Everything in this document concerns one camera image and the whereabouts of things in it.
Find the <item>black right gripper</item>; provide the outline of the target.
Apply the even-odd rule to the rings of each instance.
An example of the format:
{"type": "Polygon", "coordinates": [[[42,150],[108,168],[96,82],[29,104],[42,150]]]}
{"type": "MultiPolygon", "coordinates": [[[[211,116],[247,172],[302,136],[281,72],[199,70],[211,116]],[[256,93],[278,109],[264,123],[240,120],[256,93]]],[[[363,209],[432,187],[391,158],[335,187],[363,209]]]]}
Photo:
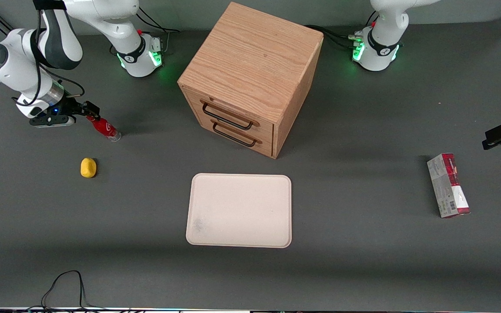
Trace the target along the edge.
{"type": "Polygon", "coordinates": [[[84,117],[91,122],[100,121],[100,109],[90,101],[78,103],[75,99],[61,99],[57,104],[48,108],[48,119],[54,119],[59,116],[85,115],[84,117]]]}

